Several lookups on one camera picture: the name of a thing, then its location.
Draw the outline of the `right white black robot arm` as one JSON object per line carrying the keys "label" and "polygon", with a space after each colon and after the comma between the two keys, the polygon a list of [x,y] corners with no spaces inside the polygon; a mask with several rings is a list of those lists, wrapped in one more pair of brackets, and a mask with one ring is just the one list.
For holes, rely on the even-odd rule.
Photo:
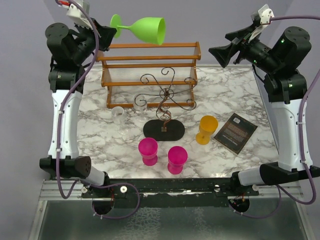
{"label": "right white black robot arm", "polygon": [[320,169],[314,166],[308,150],[305,108],[301,107],[307,93],[307,81],[298,66],[312,48],[309,33],[301,27],[284,30],[274,47],[259,40],[254,26],[230,32],[226,46],[210,47],[208,51],[225,68],[237,55],[234,64],[247,60],[266,73],[263,84],[274,111],[277,125],[277,162],[234,172],[230,191],[240,196],[252,185],[279,185],[308,178],[318,178]]}

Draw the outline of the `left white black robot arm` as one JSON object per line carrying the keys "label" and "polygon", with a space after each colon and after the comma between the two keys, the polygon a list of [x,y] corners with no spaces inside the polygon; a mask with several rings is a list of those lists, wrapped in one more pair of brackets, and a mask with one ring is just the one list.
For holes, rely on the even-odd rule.
{"label": "left white black robot arm", "polygon": [[90,27],[64,23],[51,24],[45,30],[46,44],[51,52],[48,81],[52,91],[53,125],[47,157],[39,167],[52,177],[79,179],[93,185],[97,196],[106,197],[111,190],[107,174],[92,166],[89,156],[80,156],[77,141],[78,112],[83,96],[88,67],[83,62],[96,51],[107,51],[117,30],[92,22]]}

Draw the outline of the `green plastic wine glass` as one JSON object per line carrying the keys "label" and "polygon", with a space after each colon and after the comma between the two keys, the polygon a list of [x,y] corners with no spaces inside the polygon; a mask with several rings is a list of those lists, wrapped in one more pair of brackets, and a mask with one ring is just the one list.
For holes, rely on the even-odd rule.
{"label": "green plastic wine glass", "polygon": [[166,21],[163,17],[143,17],[132,25],[123,25],[122,18],[114,14],[109,26],[116,29],[115,38],[119,38],[122,30],[129,30],[144,43],[162,45],[166,37]]}

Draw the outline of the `metal wine glass rack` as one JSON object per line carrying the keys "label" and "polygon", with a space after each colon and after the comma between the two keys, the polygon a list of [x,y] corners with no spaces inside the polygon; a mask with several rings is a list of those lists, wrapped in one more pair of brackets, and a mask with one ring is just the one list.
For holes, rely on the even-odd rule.
{"label": "metal wine glass rack", "polygon": [[192,92],[194,87],[197,85],[197,81],[193,77],[186,77],[183,83],[189,87],[186,90],[174,91],[172,85],[175,79],[175,70],[172,67],[164,67],[161,70],[163,76],[168,75],[169,71],[173,71],[171,81],[166,84],[167,87],[162,87],[156,77],[151,73],[145,73],[140,77],[140,82],[147,85],[150,81],[148,77],[152,77],[155,83],[160,88],[159,93],[156,95],[161,98],[161,101],[156,105],[155,119],[147,121],[143,126],[143,135],[145,138],[153,138],[157,142],[175,142],[185,134],[184,124],[176,119],[172,118],[170,112],[169,100],[171,100],[176,106],[185,110],[192,111],[197,107],[197,102],[193,97],[186,100],[186,106],[182,106],[174,100],[174,96],[187,91]]}

